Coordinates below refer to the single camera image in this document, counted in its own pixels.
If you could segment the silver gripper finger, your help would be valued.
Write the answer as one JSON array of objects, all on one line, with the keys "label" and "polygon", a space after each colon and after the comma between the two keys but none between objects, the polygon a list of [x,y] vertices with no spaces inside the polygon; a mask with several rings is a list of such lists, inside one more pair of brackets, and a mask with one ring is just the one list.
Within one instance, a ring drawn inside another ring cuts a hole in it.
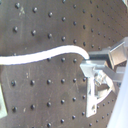
[{"label": "silver gripper finger", "polygon": [[128,59],[128,52],[123,48],[105,48],[101,51],[92,51],[89,53],[91,60],[106,60],[110,68],[126,61]]},{"label": "silver gripper finger", "polygon": [[125,67],[118,67],[115,71],[107,66],[98,69],[98,81],[100,83],[121,83],[124,77]]}]

